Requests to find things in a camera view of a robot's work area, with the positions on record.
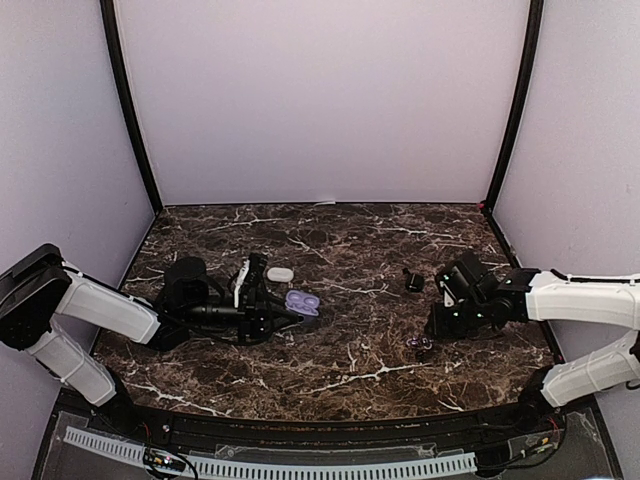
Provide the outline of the purple earbud charging case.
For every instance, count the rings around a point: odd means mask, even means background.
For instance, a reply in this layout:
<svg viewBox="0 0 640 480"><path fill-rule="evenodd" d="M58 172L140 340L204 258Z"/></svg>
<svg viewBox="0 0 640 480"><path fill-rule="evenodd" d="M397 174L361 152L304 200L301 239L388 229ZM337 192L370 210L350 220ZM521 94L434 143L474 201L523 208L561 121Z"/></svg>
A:
<svg viewBox="0 0 640 480"><path fill-rule="evenodd" d="M300 290L290 290L285 296L285 307L288 311L300 315L304 321L319 316L320 299Z"/></svg>

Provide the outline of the white earbud charging case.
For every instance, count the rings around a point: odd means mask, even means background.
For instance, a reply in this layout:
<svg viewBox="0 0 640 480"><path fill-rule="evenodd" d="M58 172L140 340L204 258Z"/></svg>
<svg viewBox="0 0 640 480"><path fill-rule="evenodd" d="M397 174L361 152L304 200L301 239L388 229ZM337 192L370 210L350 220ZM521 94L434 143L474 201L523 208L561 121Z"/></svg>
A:
<svg viewBox="0 0 640 480"><path fill-rule="evenodd" d="M271 282L289 283L294 278L294 272L289 268L272 267L267 271L267 278Z"/></svg>

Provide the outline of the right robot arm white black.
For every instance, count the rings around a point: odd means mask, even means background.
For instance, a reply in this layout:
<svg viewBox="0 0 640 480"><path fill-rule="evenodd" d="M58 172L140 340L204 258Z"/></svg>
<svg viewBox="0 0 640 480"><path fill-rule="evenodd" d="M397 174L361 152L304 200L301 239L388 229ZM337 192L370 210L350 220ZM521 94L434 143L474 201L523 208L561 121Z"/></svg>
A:
<svg viewBox="0 0 640 480"><path fill-rule="evenodd" d="M435 276L443 299L425 330L434 340L470 337L509 322L555 320L626 328L619 340L568 363L534 372L510 413L521 434L534 432L549 412L584 396L623 384L639 384L639 279L581 277L559 271L516 268L498 279L472 251Z"/></svg>

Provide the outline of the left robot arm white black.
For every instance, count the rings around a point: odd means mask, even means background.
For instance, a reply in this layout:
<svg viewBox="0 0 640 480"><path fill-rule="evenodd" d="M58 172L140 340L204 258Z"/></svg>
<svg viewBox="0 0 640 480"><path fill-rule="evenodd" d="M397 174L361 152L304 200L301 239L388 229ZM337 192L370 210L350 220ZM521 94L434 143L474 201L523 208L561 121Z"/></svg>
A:
<svg viewBox="0 0 640 480"><path fill-rule="evenodd" d="M141 427L140 412L121 393L114 374L95 361L57 323L75 318L167 352L194 334L233 346L257 346L303 316L266 286L265 256L252 253L228 287L203 259L184 257L163 273L155 301L125 294L65 261L43 244L1 275L1 341L24 351L79 392L120 436Z"/></svg>

